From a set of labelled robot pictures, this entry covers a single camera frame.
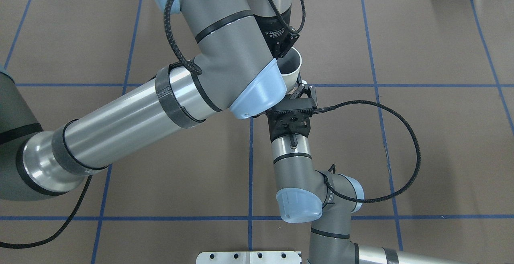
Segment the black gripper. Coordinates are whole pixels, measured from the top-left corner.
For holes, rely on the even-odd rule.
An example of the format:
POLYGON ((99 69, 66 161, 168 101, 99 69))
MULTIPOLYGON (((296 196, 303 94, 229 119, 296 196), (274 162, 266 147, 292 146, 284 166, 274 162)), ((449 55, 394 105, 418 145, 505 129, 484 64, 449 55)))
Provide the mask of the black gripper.
POLYGON ((286 137, 290 143, 298 143, 297 135, 308 137, 310 118, 317 108, 314 85, 300 84, 291 95, 266 110, 270 141, 286 137))
POLYGON ((257 24, 275 59, 283 58, 292 48, 300 35, 290 33, 282 26, 277 16, 257 16, 257 24))

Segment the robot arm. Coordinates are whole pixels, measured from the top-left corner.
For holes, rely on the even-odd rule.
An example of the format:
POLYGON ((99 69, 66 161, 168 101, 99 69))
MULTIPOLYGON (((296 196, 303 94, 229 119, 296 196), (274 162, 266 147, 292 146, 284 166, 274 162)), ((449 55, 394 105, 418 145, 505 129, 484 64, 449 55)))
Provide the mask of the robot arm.
POLYGON ((390 108, 367 100, 354 100, 317 108, 315 88, 306 82, 294 87, 266 112, 277 185, 276 199, 283 221, 311 223, 310 264, 451 264, 452 260, 417 255, 352 242, 351 216, 363 203, 389 200, 410 187, 420 168, 420 150, 407 121, 390 108), (350 104, 368 104, 390 112, 408 129, 415 150, 416 166, 410 180, 399 191, 375 199, 365 199, 360 183, 332 166, 327 171, 313 167, 308 136, 310 118, 350 104))
POLYGON ((277 60, 294 40, 291 0, 155 0, 178 62, 120 98, 44 131, 1 69, 1 198, 63 195, 111 163, 230 110, 264 112, 288 92, 277 60))

